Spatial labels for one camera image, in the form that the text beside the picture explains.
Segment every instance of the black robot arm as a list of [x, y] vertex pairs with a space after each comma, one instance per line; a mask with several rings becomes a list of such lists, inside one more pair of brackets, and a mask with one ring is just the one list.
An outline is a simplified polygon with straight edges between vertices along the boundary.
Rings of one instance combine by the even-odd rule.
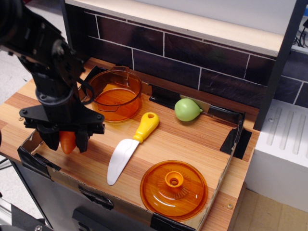
[[77, 82], [83, 62], [69, 48], [61, 32], [30, 11], [22, 0], [0, 0], [0, 49], [18, 56], [32, 74], [41, 105], [24, 108], [20, 116], [35, 128], [53, 150], [59, 131], [73, 131], [81, 152], [93, 133], [104, 134], [103, 115], [86, 108], [79, 99]]

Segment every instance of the cable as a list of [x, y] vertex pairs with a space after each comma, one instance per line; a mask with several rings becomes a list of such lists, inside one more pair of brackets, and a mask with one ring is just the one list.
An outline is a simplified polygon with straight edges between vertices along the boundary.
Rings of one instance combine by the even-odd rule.
[[[7, 160], [9, 160], [9, 159], [8, 159], [8, 158], [5, 158], [5, 159], [1, 160], [1, 161], [0, 161], [0, 165], [3, 164], [3, 163], [4, 163], [5, 161], [7, 161]], [[0, 170], [6, 169], [6, 168], [11, 167], [11, 166], [12, 166], [12, 165], [8, 165], [8, 166], [5, 166], [5, 167], [1, 167]]]
[[9, 160], [8, 158], [5, 158], [3, 160], [0, 161], [0, 164], [4, 163], [5, 161]]
[[5, 167], [2, 167], [2, 168], [0, 168], [0, 171], [6, 169], [8, 167], [12, 167], [12, 165], [8, 165], [8, 166], [5, 166]]

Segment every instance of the green pear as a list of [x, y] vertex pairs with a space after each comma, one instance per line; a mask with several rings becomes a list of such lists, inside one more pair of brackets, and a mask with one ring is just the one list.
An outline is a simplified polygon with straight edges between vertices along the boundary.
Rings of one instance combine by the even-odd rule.
[[177, 101], [174, 111], [177, 118], [181, 121], [191, 121], [202, 113], [202, 109], [193, 100], [188, 98]]

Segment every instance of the toy kitchen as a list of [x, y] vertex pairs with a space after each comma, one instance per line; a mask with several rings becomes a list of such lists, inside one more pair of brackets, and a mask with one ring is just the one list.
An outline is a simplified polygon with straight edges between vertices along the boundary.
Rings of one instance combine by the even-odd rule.
[[[305, 5], [285, 1], [276, 14], [275, 1], [245, 2], [61, 0], [68, 45], [84, 61], [74, 100], [87, 109], [72, 113], [78, 129], [56, 127], [74, 130], [77, 147], [33, 126], [28, 107], [46, 103], [39, 77], [0, 106], [1, 155], [50, 227], [228, 230]], [[75, 67], [53, 61], [60, 73]]]

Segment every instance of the dark brick tile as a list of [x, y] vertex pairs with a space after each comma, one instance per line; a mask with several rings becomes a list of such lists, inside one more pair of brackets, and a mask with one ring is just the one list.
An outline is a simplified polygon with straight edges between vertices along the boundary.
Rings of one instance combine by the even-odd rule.
[[197, 89], [200, 68], [134, 50], [135, 70]]
[[212, 44], [165, 34], [165, 56], [244, 78], [249, 55]]
[[275, 61], [251, 55], [245, 79], [254, 83], [267, 86]]
[[294, 103], [302, 82], [286, 77], [281, 77], [276, 89], [274, 99], [287, 103]]
[[109, 17], [109, 18], [114, 18], [117, 20], [121, 20], [121, 21], [126, 21], [125, 18], [119, 18], [113, 15], [109, 15], [109, 14], [105, 14], [105, 13], [101, 13], [101, 12], [97, 12], [97, 11], [92, 11], [92, 10], [88, 10], [88, 9], [84, 9], [86, 13], [93, 13], [93, 14], [97, 14], [97, 15], [101, 15], [101, 16], [105, 16], [105, 17]]
[[202, 70], [200, 90], [259, 108], [266, 87], [213, 71]]
[[87, 33], [91, 37], [98, 38], [97, 25], [95, 15], [85, 13]]
[[295, 104], [308, 108], [308, 83], [303, 84]]
[[97, 17], [100, 38], [154, 54], [163, 54], [163, 32]]
[[89, 38], [89, 55], [113, 64], [133, 68], [131, 48], [101, 41], [95, 38]]
[[308, 81], [308, 54], [291, 51], [282, 75]]

